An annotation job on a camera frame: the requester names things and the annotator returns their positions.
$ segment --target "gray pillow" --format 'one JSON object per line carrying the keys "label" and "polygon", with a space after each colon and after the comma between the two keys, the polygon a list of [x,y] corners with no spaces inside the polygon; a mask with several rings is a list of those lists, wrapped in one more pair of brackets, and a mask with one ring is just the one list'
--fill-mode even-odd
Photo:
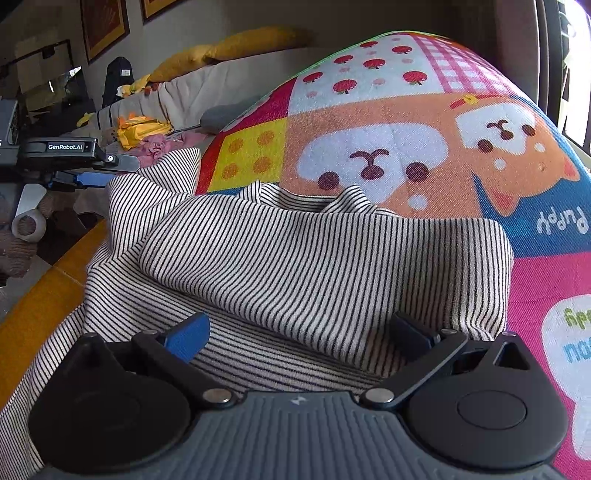
{"label": "gray pillow", "polygon": [[227,124],[239,117],[261,98],[262,95],[258,95],[231,105],[213,106],[203,113],[201,117],[201,128],[207,133],[218,134]]}

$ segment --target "striped shirt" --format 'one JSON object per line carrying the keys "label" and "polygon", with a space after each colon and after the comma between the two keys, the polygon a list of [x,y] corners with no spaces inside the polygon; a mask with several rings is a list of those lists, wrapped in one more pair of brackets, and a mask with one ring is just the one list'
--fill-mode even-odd
{"label": "striped shirt", "polygon": [[199,167],[198,149],[178,150],[108,185],[85,301],[0,413],[0,478],[42,466],[28,413],[84,332],[128,340],[201,311],[211,334],[192,364],[222,384],[359,394],[404,362],[388,326],[397,310],[475,339],[503,331],[513,252],[498,223],[403,218],[358,186],[307,197],[255,182],[196,197]]}

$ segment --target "picture frame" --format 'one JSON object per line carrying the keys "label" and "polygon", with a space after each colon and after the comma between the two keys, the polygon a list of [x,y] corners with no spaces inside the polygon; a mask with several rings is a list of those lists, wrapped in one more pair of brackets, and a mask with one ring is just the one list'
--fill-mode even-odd
{"label": "picture frame", "polygon": [[144,24],[180,4],[184,0],[139,0],[142,6]]}
{"label": "picture frame", "polygon": [[129,35],[125,0],[80,0],[80,17],[88,63]]}

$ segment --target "metal screw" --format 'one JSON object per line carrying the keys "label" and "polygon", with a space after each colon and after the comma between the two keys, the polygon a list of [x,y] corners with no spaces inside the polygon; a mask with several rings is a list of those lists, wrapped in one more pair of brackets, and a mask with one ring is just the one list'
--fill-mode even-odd
{"label": "metal screw", "polygon": [[203,399],[209,403],[228,403],[232,399],[232,392],[225,388],[210,388],[203,393]]}
{"label": "metal screw", "polygon": [[370,388],[365,392],[365,398],[373,403],[389,403],[394,399],[394,393],[387,388]]}

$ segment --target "yellow tile edge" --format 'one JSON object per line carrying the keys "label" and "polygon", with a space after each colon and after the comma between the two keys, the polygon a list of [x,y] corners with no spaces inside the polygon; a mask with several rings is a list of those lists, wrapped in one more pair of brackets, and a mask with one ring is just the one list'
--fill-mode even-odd
{"label": "yellow tile edge", "polygon": [[84,299],[86,264],[106,233],[99,223],[41,277],[0,325],[0,408],[43,342]]}

